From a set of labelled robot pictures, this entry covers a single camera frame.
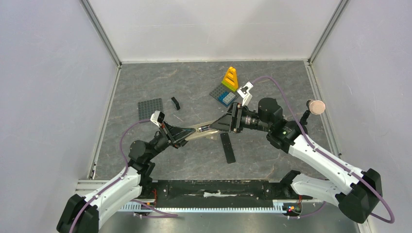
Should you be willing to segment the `black slim remote control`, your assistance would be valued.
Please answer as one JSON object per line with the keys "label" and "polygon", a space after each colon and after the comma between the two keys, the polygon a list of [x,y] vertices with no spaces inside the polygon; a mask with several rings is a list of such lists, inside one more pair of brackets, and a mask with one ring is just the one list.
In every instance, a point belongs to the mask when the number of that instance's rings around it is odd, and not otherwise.
{"label": "black slim remote control", "polygon": [[230,141],[229,134],[228,133],[221,133],[220,138],[221,138],[221,142],[222,142],[226,162],[228,164],[235,163],[236,158],[235,158],[235,155],[234,155],[234,151],[233,151],[233,148],[232,148],[232,144],[231,144],[231,141]]}

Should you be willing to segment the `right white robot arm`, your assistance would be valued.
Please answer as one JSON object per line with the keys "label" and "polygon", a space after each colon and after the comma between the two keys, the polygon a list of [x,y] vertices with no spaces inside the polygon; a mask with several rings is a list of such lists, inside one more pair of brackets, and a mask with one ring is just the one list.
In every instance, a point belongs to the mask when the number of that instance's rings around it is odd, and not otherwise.
{"label": "right white robot arm", "polygon": [[283,109],[273,98],[263,98],[257,111],[233,103],[228,111],[211,123],[210,128],[240,133],[244,128],[267,133],[276,149],[302,160],[325,180],[311,178],[298,171],[284,177],[281,193],[287,198],[297,194],[333,204],[350,220],[364,223],[382,196],[381,175],[372,168],[364,171],[320,147],[306,135],[306,128],[283,117]]}

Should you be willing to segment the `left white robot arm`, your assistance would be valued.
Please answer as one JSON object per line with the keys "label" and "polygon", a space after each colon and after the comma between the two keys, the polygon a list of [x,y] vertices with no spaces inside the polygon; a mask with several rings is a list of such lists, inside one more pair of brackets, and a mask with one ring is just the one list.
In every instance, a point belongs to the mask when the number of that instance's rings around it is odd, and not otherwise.
{"label": "left white robot arm", "polygon": [[166,122],[159,125],[150,142],[136,140],[130,145],[124,169],[110,181],[85,196],[69,198],[56,229],[59,233],[97,233],[121,207],[132,199],[147,198],[153,186],[151,161],[169,146],[179,148],[194,128],[181,128]]}

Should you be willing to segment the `grey blue lego plate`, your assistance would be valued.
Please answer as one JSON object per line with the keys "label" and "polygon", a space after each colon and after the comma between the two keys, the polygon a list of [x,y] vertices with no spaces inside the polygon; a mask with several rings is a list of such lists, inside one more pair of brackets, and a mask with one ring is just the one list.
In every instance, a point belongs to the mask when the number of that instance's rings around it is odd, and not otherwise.
{"label": "grey blue lego plate", "polygon": [[217,85],[209,95],[225,107],[230,106],[239,97],[236,91],[230,90],[222,83]]}

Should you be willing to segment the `small black plastic piece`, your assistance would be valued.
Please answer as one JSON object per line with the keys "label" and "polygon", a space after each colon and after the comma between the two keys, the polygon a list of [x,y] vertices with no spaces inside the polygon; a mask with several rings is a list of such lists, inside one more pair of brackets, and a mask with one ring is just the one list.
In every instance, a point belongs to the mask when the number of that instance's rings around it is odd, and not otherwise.
{"label": "small black plastic piece", "polygon": [[175,106],[176,110],[177,111],[180,110],[181,107],[180,107],[180,103],[178,102],[178,100],[175,97],[172,97],[171,100],[174,103],[174,106]]}

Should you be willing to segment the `dark grey lego baseplate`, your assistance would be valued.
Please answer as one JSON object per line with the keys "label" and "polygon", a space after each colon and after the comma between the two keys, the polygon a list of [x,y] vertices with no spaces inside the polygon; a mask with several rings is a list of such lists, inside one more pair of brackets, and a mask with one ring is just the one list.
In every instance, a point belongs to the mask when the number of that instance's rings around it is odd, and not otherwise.
{"label": "dark grey lego baseplate", "polygon": [[150,119],[155,111],[164,111],[162,98],[138,102],[137,109],[139,120]]}

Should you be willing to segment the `yellow green lego tower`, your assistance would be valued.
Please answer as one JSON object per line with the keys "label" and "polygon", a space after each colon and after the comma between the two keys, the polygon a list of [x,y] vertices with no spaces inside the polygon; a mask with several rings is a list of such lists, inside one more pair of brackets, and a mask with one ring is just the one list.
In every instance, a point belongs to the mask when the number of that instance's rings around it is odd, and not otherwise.
{"label": "yellow green lego tower", "polygon": [[239,88],[237,71],[234,67],[229,67],[226,74],[223,77],[222,84],[235,92]]}

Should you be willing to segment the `black microphone stand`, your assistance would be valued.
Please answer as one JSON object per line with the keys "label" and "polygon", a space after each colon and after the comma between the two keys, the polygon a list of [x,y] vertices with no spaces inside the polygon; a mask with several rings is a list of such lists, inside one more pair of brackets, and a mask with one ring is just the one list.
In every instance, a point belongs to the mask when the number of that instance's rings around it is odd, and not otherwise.
{"label": "black microphone stand", "polygon": [[301,134],[302,133],[301,128],[302,128],[304,133],[308,134],[307,119],[310,116],[310,114],[311,114],[310,110],[306,110],[299,120],[297,120],[296,116],[294,116],[293,121],[291,121],[292,129],[295,130],[297,133]]}

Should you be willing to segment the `beige foam microphone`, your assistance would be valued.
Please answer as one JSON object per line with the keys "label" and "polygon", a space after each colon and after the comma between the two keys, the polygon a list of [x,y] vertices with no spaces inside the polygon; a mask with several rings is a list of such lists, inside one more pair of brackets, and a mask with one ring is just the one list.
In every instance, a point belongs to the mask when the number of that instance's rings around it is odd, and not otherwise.
{"label": "beige foam microphone", "polygon": [[308,100],[306,106],[308,110],[314,115],[320,115],[326,110],[326,105],[321,100]]}

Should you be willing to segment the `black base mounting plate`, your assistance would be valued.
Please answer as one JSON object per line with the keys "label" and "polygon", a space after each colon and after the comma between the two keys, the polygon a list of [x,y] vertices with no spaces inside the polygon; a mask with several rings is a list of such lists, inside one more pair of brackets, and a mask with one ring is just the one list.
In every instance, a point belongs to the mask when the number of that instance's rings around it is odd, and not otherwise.
{"label": "black base mounting plate", "polygon": [[279,180],[155,180],[137,200],[153,200],[156,208],[271,207],[274,200],[300,199]]}

